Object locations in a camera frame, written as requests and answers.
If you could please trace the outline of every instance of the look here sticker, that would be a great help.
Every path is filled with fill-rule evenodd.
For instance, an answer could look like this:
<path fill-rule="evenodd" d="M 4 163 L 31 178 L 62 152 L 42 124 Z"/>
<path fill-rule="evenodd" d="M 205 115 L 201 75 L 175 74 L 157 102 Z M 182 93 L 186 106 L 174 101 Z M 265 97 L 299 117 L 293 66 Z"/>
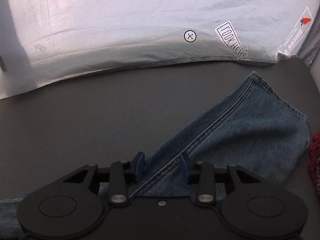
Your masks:
<path fill-rule="evenodd" d="M 238 60 L 252 61 L 248 49 L 244 49 L 238 39 L 235 29 L 231 25 L 230 21 L 227 21 L 215 29 L 219 38 L 225 43 L 225 45 L 237 55 Z"/>
<path fill-rule="evenodd" d="M 288 37 L 278 48 L 278 52 L 285 55 L 295 55 L 296 51 L 294 48 L 299 44 L 300 41 L 302 41 L 303 37 L 307 35 L 312 23 L 313 17 L 309 11 L 309 8 L 307 7 Z"/>

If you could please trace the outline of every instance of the silver bolt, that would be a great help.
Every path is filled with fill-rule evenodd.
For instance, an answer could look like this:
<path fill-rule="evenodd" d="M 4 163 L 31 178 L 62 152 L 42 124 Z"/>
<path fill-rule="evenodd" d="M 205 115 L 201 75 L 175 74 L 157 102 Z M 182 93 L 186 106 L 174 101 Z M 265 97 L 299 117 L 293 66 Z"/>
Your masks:
<path fill-rule="evenodd" d="M 124 203 L 127 200 L 127 198 L 124 195 L 113 195 L 111 197 L 111 201 L 113 203 Z"/>
<path fill-rule="evenodd" d="M 213 200 L 213 196 L 209 194 L 202 194 L 198 196 L 198 200 L 204 203 L 211 202 Z"/>
<path fill-rule="evenodd" d="M 164 201 L 164 200 L 160 200 L 160 201 L 158 202 L 158 205 L 159 205 L 159 206 L 165 206 L 166 204 L 167 204 L 167 202 Z"/>

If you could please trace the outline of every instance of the blue denim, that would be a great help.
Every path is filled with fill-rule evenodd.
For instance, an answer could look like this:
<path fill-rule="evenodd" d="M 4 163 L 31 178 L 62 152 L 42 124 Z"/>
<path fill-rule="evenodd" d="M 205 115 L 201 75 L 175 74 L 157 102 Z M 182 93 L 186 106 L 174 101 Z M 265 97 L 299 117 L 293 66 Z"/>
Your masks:
<path fill-rule="evenodd" d="M 281 99 L 252 71 L 227 97 L 190 122 L 146 160 L 142 180 L 129 185 L 133 196 L 190 196 L 196 185 L 187 185 L 179 170 L 179 154 L 206 161 L 217 168 L 240 165 L 281 184 L 309 147 L 308 118 Z M 216 185 L 217 199 L 226 195 Z M 106 197 L 102 187 L 100 197 Z M 23 235 L 15 211 L 26 194 L 0 201 L 0 239 Z"/>

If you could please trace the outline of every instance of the jeans seam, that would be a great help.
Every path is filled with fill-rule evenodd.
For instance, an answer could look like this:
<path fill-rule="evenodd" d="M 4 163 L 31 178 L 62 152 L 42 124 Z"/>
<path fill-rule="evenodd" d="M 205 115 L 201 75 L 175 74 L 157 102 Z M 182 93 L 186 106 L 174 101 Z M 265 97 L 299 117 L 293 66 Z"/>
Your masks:
<path fill-rule="evenodd" d="M 13 198 L 13 199 L 5 199 L 5 200 L 0 200 L 0 204 L 1 203 L 8 203 L 8 202 L 19 202 L 21 201 L 23 198 Z"/>
<path fill-rule="evenodd" d="M 280 103 L 282 103 L 287 109 L 289 109 L 292 113 L 296 114 L 300 118 L 303 118 L 307 121 L 308 127 L 310 129 L 310 124 L 308 117 L 305 116 L 303 113 L 301 113 L 298 109 L 294 108 L 292 105 L 290 105 L 287 101 L 283 100 L 272 88 L 271 86 L 263 80 L 263 78 L 258 73 L 252 73 L 257 81 L 263 86 L 263 88 L 272 96 L 274 96 Z"/>
<path fill-rule="evenodd" d="M 199 145 L 203 140 L 205 140 L 210 133 L 212 133 L 215 129 L 217 129 L 220 125 L 222 125 L 225 120 L 236 110 L 238 107 L 244 102 L 252 88 L 256 84 L 256 78 L 252 78 L 250 83 L 248 84 L 245 91 L 239 96 L 236 102 L 230 106 L 223 114 L 221 114 L 212 124 L 210 124 L 203 132 L 201 132 L 197 138 L 191 141 L 180 153 L 186 151 L 187 154 L 192 152 L 195 147 Z M 136 189 L 130 197 L 134 194 L 140 192 L 146 192 L 146 188 L 149 189 L 152 185 L 154 185 L 160 178 L 162 178 L 168 171 L 172 171 L 172 169 L 176 168 L 178 163 L 174 164 L 173 162 L 179 157 L 180 153 L 178 153 L 174 158 L 172 158 L 166 165 L 164 165 L 158 172 L 156 172 L 149 180 L 147 180 L 144 184 L 142 184 L 138 189 Z"/>

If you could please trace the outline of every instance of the gray surface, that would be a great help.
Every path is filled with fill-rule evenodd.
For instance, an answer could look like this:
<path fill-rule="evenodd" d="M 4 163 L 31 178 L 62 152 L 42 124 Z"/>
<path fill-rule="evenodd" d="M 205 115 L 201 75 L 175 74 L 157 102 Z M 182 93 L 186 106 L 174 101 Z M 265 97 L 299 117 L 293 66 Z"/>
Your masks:
<path fill-rule="evenodd" d="M 0 100 L 0 198 L 32 191 L 86 163 L 109 166 L 157 147 L 257 71 L 320 130 L 320 94 L 297 58 L 256 67 L 199 62 L 57 82 Z M 319 240 L 308 153 L 286 187 L 309 208 L 302 236 Z"/>
<path fill-rule="evenodd" d="M 315 56 L 314 61 L 312 62 L 310 73 L 320 92 L 320 52 L 318 52 L 318 54 Z"/>
<path fill-rule="evenodd" d="M 316 65 L 313 61 L 320 48 L 320 10 L 318 9 L 317 14 L 314 16 L 314 21 L 309 33 L 301 45 L 297 55 L 301 58 L 304 63 L 310 68 Z"/>

